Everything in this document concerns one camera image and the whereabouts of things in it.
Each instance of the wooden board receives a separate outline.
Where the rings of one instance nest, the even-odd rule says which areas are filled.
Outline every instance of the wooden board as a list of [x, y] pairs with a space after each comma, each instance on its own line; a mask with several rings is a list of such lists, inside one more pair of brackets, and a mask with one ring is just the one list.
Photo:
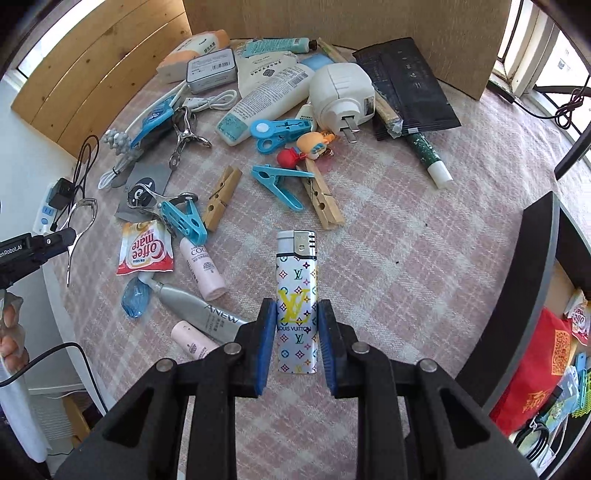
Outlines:
[[193, 31], [231, 38], [322, 37], [362, 48], [413, 37], [435, 75], [479, 99], [501, 45], [511, 0], [184, 0]]
[[12, 103], [12, 109], [31, 123], [47, 96], [68, 69], [114, 23], [146, 0], [105, 0], [84, 17], [48, 53]]
[[183, 13], [144, 40], [97, 85], [57, 143], [77, 156], [84, 139], [105, 133], [123, 107], [156, 74], [160, 61], [190, 35]]
[[183, 0], [148, 0], [103, 33], [49, 94], [32, 125], [57, 141], [99, 82], [130, 51], [184, 12]]

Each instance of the cosmetic bottle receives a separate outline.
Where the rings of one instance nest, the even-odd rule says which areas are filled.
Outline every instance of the cosmetic bottle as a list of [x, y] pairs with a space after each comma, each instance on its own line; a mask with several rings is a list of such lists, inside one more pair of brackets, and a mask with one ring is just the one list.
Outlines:
[[170, 337], [177, 343], [183, 351], [195, 360], [201, 360], [212, 350], [215, 350], [219, 345], [213, 340], [206, 337], [199, 330], [197, 330], [189, 322], [178, 322]]
[[181, 240], [180, 248], [199, 291], [206, 301], [215, 300], [228, 291], [226, 283], [203, 245], [196, 247], [185, 237]]
[[220, 343], [233, 342], [238, 329], [246, 323], [241, 319], [174, 285], [155, 281], [151, 272], [141, 272], [138, 278], [148, 285], [162, 305], [182, 320], [186, 320]]

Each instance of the wooden clothespin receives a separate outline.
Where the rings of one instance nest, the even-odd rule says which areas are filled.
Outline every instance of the wooden clothespin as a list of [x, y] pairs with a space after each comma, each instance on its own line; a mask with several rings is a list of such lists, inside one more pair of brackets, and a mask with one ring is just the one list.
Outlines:
[[205, 228], [210, 232], [215, 232], [220, 223], [226, 207], [234, 195], [234, 190], [242, 177], [242, 172], [239, 168], [227, 166], [223, 171], [222, 176], [217, 181], [216, 189], [209, 197], [209, 203], [203, 215], [203, 223]]
[[324, 228], [324, 230], [334, 230], [339, 225], [344, 225], [345, 218], [336, 206], [335, 199], [331, 195], [316, 163], [309, 158], [305, 158], [304, 162], [303, 166], [300, 166], [302, 165], [302, 163], [300, 163], [296, 168], [314, 174], [313, 179], [301, 180], [310, 196], [314, 210], [316, 210], [316, 213], [318, 214], [322, 228]]

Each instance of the window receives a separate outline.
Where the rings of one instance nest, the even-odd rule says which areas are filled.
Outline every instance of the window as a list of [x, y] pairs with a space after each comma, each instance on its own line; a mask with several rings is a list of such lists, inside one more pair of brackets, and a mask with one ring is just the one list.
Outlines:
[[[589, 77], [566, 36], [531, 0], [512, 0], [493, 73], [519, 102], [530, 108], [533, 104], [546, 116], [555, 115], [570, 101], [573, 89], [581, 88]], [[591, 95], [591, 87], [585, 93]], [[565, 134], [574, 142], [591, 121], [590, 97], [584, 97], [572, 120]]]
[[[546, 65], [542, 69], [535, 89], [542, 92], [556, 107], [564, 105], [570, 100], [569, 93], [550, 93], [549, 88], [543, 87], [581, 87], [588, 77], [587, 68], [579, 58], [574, 47], [562, 32], [558, 34], [556, 45], [552, 49]], [[591, 98], [585, 97], [583, 106], [573, 112], [573, 126], [580, 133], [591, 121]]]
[[105, 0], [80, 0], [42, 36], [18, 65], [18, 70], [29, 77], [53, 47], [103, 1]]

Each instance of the lighter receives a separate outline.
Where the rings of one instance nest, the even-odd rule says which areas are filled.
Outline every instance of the lighter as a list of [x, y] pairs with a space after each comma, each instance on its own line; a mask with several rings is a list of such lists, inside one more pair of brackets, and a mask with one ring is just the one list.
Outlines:
[[316, 234], [287, 230], [277, 234], [277, 330], [279, 371], [315, 374]]

